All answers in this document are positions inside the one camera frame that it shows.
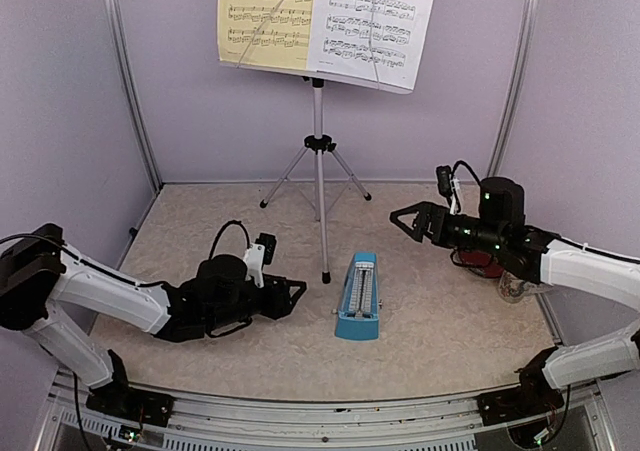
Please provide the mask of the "blue and white box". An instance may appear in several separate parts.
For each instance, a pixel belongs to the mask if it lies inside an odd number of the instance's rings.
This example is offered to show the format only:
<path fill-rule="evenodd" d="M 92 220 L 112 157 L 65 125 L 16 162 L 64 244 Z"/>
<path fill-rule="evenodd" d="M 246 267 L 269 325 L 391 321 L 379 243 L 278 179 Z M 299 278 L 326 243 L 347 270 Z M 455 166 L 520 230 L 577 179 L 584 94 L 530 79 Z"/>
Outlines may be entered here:
<path fill-rule="evenodd" d="M 350 341 L 379 338 L 377 255 L 356 252 L 350 262 L 336 309 L 335 336 Z"/>

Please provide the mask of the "white perforated music stand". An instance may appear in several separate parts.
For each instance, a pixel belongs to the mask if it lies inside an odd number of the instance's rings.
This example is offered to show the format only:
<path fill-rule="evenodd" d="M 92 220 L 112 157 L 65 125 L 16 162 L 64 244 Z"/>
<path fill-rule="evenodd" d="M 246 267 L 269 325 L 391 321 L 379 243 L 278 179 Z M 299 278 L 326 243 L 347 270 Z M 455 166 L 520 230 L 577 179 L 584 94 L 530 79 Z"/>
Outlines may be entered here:
<path fill-rule="evenodd" d="M 312 133 L 309 137 L 306 138 L 303 147 L 296 154 L 294 159 L 285 169 L 283 174 L 280 177 L 281 182 L 285 182 L 288 180 L 290 173 L 297 166 L 301 158 L 307 153 L 312 152 L 314 155 L 314 169 L 315 169 L 315 201 L 313 203 L 313 208 L 315 211 L 315 217 L 317 221 L 320 223 L 320 241 L 321 241 L 321 276 L 322 281 L 325 284 L 330 283 L 331 281 L 331 272 L 330 272 L 330 264 L 329 264 L 329 252 L 328 252 L 328 230 L 327 230 L 327 212 L 329 210 L 325 195 L 324 195 L 324 156 L 327 153 L 336 154 L 337 149 L 335 147 L 332 139 L 325 133 L 324 131 L 324 106 L 323 106 L 323 90 L 326 82 L 334 81 L 346 84 L 352 84 L 357 86 L 362 86 L 366 88 L 372 88 L 376 90 L 382 90 L 387 92 L 395 92 L 398 94 L 408 94 L 407 92 L 398 91 L 396 89 L 377 89 L 370 86 L 364 86 L 357 83 L 353 79 L 328 79 L 324 74 L 313 72 L 307 69 L 307 67 L 302 71 L 291 71 L 291 70 L 282 70 L 268 67 L 258 67 L 258 66 L 235 66 L 230 65 L 225 62 L 220 61 L 222 64 L 226 66 L 232 66 L 235 68 L 243 68 L 243 69 L 255 69 L 261 71 L 272 71 L 272 72 L 280 72 L 284 74 L 297 75 L 302 77 L 304 80 L 310 82 L 312 90 L 313 90 L 313 105 L 312 105 Z"/>

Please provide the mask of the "white sheet music page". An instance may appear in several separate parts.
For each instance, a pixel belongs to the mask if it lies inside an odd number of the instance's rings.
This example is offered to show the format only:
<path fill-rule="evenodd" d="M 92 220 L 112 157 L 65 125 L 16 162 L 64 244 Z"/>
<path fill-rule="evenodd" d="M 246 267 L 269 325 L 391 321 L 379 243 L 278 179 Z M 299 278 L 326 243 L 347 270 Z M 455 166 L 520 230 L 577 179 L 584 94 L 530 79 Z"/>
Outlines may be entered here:
<path fill-rule="evenodd" d="M 313 0 L 307 69 L 377 89 L 415 88 L 434 0 Z"/>

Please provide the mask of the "yellow sheet music page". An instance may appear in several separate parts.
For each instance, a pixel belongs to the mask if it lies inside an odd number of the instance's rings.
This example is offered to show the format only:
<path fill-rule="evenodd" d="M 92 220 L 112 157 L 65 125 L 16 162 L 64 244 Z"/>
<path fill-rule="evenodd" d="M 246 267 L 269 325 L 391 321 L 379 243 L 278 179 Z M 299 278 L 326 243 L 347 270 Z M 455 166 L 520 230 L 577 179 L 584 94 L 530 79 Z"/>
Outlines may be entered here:
<path fill-rule="evenodd" d="M 235 66 L 307 67 L 313 0 L 218 0 L 219 60 Z"/>

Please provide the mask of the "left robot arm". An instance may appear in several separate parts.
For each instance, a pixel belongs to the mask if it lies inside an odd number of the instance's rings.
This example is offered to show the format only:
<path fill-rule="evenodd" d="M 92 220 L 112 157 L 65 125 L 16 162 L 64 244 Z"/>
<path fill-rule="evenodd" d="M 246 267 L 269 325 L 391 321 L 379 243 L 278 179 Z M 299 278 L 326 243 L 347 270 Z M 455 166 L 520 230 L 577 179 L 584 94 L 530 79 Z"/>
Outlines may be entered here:
<path fill-rule="evenodd" d="M 163 341 L 226 337 L 260 315 L 291 314 L 307 285 L 264 273 L 277 241 L 266 233 L 243 257 L 211 251 L 178 286 L 145 282 L 105 267 L 67 244 L 60 226 L 2 239 L 1 326 L 19 331 L 73 371 L 89 389 L 87 406 L 126 420 L 166 424 L 173 398 L 130 385 L 123 360 L 94 343 L 64 311 L 71 303 L 126 322 Z"/>

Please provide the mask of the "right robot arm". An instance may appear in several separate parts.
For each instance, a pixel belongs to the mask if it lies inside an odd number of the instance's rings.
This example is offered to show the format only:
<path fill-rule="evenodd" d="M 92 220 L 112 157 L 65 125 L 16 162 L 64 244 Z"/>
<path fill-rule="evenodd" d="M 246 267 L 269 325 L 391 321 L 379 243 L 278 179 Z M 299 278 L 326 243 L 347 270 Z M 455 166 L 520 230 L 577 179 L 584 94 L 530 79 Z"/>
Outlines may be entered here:
<path fill-rule="evenodd" d="M 525 222 L 524 189 L 505 177 L 480 184 L 477 216 L 454 214 L 422 201 L 391 212 L 390 220 L 414 241 L 481 252 L 516 278 L 563 286 L 639 307 L 639 261 L 578 244 Z M 522 415 L 560 408 L 569 386 L 639 367 L 639 324 L 572 346 L 547 348 L 519 372 L 518 386 L 496 394 L 494 410 Z"/>

